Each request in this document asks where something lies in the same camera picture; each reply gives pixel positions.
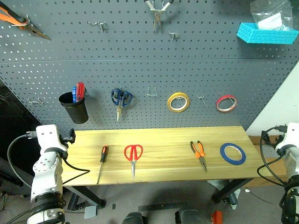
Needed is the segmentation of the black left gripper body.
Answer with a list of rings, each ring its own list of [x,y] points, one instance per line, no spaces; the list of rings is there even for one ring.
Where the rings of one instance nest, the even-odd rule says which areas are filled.
[[[71,143],[73,144],[75,142],[75,138],[76,138],[76,134],[75,134],[75,131],[74,129],[72,128],[69,132],[69,136],[68,137],[62,137],[62,135],[60,134],[59,135],[59,140],[60,140],[60,143],[62,145],[64,145],[66,148],[68,148],[68,143]]]

